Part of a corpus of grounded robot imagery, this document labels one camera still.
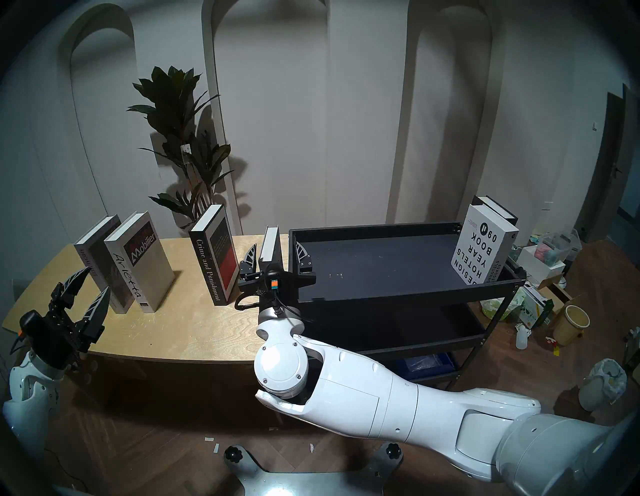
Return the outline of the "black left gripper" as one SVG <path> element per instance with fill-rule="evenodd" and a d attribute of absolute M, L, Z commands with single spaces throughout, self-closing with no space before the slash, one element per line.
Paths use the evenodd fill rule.
<path fill-rule="evenodd" d="M 110 286 L 101 291 L 81 320 L 73 322 L 65 311 L 72 308 L 90 271 L 90 267 L 84 267 L 57 283 L 51 293 L 50 311 L 45 316 L 30 310 L 19 320 L 20 338 L 27 337 L 34 354 L 48 366 L 66 367 L 78 359 L 79 353 L 87 353 L 104 331 Z"/>

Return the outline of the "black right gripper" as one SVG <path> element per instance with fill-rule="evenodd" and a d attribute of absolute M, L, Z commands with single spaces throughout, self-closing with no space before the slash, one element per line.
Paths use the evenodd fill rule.
<path fill-rule="evenodd" d="M 240 262 L 239 270 L 239 311 L 259 306 L 259 303 L 241 304 L 247 297 L 257 296 L 261 302 L 273 308 L 289 308 L 298 298 L 298 289 L 316 283 L 312 257 L 306 248 L 296 241 L 297 273 L 286 271 L 282 265 L 268 265 L 265 270 L 257 270 L 257 244 L 253 244 Z"/>

